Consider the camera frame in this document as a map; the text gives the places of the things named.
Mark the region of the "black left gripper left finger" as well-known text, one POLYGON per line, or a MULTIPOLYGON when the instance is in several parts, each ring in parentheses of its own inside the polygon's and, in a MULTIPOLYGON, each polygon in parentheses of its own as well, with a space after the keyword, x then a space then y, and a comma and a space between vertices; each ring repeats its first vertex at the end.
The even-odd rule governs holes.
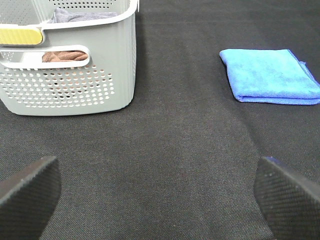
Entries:
POLYGON ((55 156, 45 156, 0 183, 0 238, 38 240, 61 196, 55 156))

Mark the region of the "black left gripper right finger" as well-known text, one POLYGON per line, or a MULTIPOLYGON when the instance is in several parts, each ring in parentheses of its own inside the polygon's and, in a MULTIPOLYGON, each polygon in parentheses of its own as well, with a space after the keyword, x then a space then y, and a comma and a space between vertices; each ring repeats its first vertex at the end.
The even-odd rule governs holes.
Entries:
POLYGON ((273 157, 261 157, 254 197, 275 239, 320 238, 319 184, 273 157))

